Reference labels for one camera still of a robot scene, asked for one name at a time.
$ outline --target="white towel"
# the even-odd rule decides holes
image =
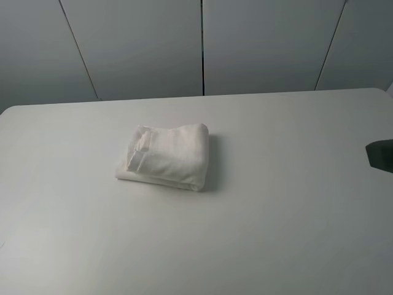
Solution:
[[[209,163],[209,130],[203,124],[174,129],[138,126],[118,179],[199,191]]]

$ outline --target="white table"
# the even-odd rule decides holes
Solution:
[[[119,181],[137,124],[202,122],[207,191]],[[17,106],[0,116],[0,294],[393,293],[377,89]]]

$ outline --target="gray wall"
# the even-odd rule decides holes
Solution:
[[[393,82],[393,1],[349,0],[317,89],[376,87]]]
[[[63,0],[102,100],[202,95],[200,0]]]
[[[97,100],[56,0],[0,2],[0,112]]]
[[[344,0],[204,0],[208,95],[314,90]]]

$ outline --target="black object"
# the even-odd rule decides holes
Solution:
[[[366,146],[371,167],[393,173],[393,140],[381,140]]]

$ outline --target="towel fold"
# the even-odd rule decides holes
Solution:
[[[209,163],[209,130],[203,124],[174,129],[138,126],[118,179],[199,191]]]

